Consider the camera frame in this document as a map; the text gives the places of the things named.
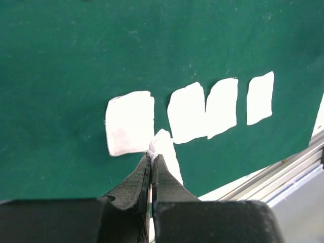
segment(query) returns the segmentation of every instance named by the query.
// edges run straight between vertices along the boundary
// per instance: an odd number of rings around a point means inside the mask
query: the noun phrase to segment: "green fabric background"
[[[238,77],[237,126],[176,145],[197,196],[305,148],[324,91],[323,1],[0,2],[0,198],[100,196],[141,154],[108,155],[109,99]],[[274,71],[273,115],[246,125],[251,78]]]

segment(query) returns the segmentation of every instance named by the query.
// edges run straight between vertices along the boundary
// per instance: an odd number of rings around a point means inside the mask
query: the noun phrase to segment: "white fabric scrap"
[[[207,138],[236,126],[237,84],[235,78],[218,81],[206,102]]]
[[[274,73],[255,77],[250,81],[247,96],[247,125],[253,125],[272,115]]]
[[[109,154],[148,150],[154,137],[154,98],[149,91],[134,91],[111,99],[106,110]]]
[[[324,94],[319,105],[312,137],[324,129]]]
[[[171,175],[173,175],[183,185],[179,162],[173,146],[173,140],[168,131],[161,129],[154,136],[153,140],[150,142],[148,154],[150,155],[152,162],[159,154],[162,154]]]
[[[200,83],[195,82],[172,93],[168,118],[176,144],[206,136],[205,95]]]

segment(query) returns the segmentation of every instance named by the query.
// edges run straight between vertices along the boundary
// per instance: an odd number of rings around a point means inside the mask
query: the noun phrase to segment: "white paper piece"
[[[324,94],[322,97],[322,101],[319,105],[319,109],[318,109],[318,113],[317,113],[317,118],[316,118],[316,122],[314,125],[314,130],[313,130],[313,134],[312,137],[314,135],[316,135],[317,133],[319,133],[320,131],[322,131],[324,129]]]
[[[218,81],[206,102],[207,138],[236,126],[237,84],[235,78]]]
[[[176,144],[206,136],[205,95],[198,82],[173,92],[168,118]]]
[[[274,73],[255,77],[250,81],[247,96],[247,125],[253,125],[272,115]]]
[[[154,222],[153,222],[153,218],[150,218],[148,242],[153,242],[154,240],[155,240]]]
[[[154,137],[154,98],[149,91],[135,91],[111,99],[106,110],[109,154],[148,150]]]
[[[154,136],[153,140],[150,142],[148,154],[150,155],[152,162],[159,154],[162,154],[171,175],[173,175],[183,185],[179,162],[173,146],[173,140],[168,131],[161,129]]]

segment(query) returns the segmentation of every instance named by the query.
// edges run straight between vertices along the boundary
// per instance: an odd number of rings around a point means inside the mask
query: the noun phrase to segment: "white cloth square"
[[[206,102],[207,138],[236,126],[237,84],[235,78],[218,81]]]
[[[148,150],[154,137],[154,98],[149,91],[135,91],[111,99],[106,110],[109,154]]]
[[[168,131],[161,129],[154,136],[153,140],[150,142],[148,154],[152,162],[159,154],[162,154],[171,175],[183,185],[173,140]]]
[[[254,77],[249,83],[247,96],[247,125],[253,125],[272,115],[274,73]]]
[[[172,93],[168,118],[176,144],[206,136],[205,95],[198,82]]]
[[[324,129],[324,94],[322,97],[322,101],[320,102],[317,118],[314,125],[314,130],[312,136],[316,135],[320,131]]]

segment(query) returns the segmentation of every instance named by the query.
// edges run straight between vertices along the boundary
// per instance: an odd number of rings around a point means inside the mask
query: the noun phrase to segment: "white surface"
[[[179,162],[169,132],[161,129],[150,142],[148,153],[152,162],[159,154],[162,154],[171,175],[173,175],[183,185]]]
[[[268,203],[286,243],[324,242],[322,185],[324,171],[318,166]]]
[[[154,231],[154,222],[153,218],[150,218],[150,227],[149,227],[149,233],[148,233],[148,240],[151,242],[155,238],[155,231]]]
[[[154,98],[149,91],[135,91],[111,99],[106,110],[109,154],[148,150],[154,137]]]
[[[206,102],[207,138],[236,126],[237,84],[235,78],[218,81]]]
[[[272,115],[271,101],[274,73],[255,77],[250,81],[247,96],[247,125],[253,125]]]
[[[206,136],[205,95],[198,82],[172,93],[168,118],[176,144]]]
[[[323,128],[324,128],[324,94],[323,94],[322,101],[319,106],[319,110],[317,113],[317,118],[316,118],[312,136],[314,136],[315,134],[322,131]]]

